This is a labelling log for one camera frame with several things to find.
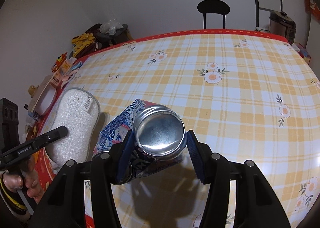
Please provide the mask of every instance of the blue gripper pad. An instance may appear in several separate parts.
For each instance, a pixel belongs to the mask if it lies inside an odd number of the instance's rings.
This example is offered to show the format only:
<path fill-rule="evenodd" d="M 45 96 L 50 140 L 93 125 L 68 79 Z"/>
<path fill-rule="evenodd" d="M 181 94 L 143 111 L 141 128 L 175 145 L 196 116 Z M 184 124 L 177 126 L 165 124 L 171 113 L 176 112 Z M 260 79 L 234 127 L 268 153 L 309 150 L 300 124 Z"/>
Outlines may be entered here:
<path fill-rule="evenodd" d="M 121 156 L 119 158 L 118 169 L 116 173 L 116 181 L 120 182 L 125 175 L 125 171 L 128 167 L 131 153 L 134 148 L 135 137 L 133 131 L 129 134 L 127 142 L 122 150 Z"/>
<path fill-rule="evenodd" d="M 187 148 L 191 157 L 193 168 L 195 169 L 196 176 L 200 179 L 201 183 L 204 183 L 204 162 L 201 155 L 201 148 L 192 130 L 187 132 Z"/>

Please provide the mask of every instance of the black chair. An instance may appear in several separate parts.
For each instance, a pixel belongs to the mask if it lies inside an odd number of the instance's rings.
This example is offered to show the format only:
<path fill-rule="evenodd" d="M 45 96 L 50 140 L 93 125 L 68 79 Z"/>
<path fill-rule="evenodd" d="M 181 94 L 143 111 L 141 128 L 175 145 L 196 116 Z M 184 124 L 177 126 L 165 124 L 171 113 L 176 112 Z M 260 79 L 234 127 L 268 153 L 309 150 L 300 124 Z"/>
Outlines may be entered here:
<path fill-rule="evenodd" d="M 280 5 L 278 6 L 278 9 L 276 9 L 276 10 L 272 10 L 272 9 L 269 9 L 268 7 L 266 7 L 266 6 L 259 6 L 259 0 L 255 0 L 255 2 L 256 2 L 256 27 L 259 27 L 259 19 L 260 19 L 260 17 L 259 17 L 259 15 L 260 15 L 260 13 L 259 13 L 259 10 L 264 10 L 264 11 L 269 11 L 269 12 L 272 12 L 272 11 L 279 11 L 279 12 L 281 12 L 282 11 L 282 9 L 283 9 L 283 0 L 280 0 Z"/>
<path fill-rule="evenodd" d="M 198 11 L 203 14 L 203 29 L 207 29 L 206 14 L 223 15 L 223 29 L 226 29 L 226 15 L 230 13 L 230 6 L 221 0 L 204 0 L 198 4 Z"/>

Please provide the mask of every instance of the chair leg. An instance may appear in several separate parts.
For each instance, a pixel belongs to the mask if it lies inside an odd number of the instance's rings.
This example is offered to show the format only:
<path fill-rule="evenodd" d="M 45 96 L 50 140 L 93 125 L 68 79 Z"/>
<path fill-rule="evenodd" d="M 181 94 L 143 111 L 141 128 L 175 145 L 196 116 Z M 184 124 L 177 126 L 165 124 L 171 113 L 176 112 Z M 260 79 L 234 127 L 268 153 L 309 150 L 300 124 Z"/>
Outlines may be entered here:
<path fill-rule="evenodd" d="M 226 16 L 223 15 L 223 29 L 226 29 Z"/>
<path fill-rule="evenodd" d="M 205 14 L 203 14 L 203 29 L 207 29 L 207 21 L 205 19 Z"/>

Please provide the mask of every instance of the table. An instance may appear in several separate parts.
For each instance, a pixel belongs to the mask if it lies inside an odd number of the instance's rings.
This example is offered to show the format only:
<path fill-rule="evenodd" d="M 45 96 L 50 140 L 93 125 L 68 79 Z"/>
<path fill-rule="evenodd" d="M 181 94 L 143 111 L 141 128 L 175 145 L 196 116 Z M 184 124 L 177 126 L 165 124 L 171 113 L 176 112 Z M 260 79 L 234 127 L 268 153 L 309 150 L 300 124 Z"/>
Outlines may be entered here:
<path fill-rule="evenodd" d="M 285 38 L 192 30 L 115 45 L 86 59 L 68 87 L 92 93 L 110 120 L 137 98 L 166 105 L 213 152 L 253 160 L 292 227 L 313 205 L 320 192 L 320 82 Z M 199 226 L 209 186 L 199 183 L 183 153 L 181 164 L 112 187 L 123 227 Z M 226 227 L 233 224 L 235 198 L 231 182 Z"/>

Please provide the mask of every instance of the white container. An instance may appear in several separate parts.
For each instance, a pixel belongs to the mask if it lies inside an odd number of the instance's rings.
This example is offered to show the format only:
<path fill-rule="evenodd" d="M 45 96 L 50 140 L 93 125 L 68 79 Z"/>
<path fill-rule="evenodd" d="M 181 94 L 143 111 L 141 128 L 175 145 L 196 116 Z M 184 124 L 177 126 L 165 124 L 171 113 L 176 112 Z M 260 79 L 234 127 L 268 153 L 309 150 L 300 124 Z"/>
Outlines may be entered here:
<path fill-rule="evenodd" d="M 35 111 L 39 113 L 39 115 L 43 116 L 48 113 L 50 108 L 52 107 L 55 98 L 57 96 L 57 90 L 52 87 L 50 84 L 45 87 L 41 97 L 39 98 Z"/>

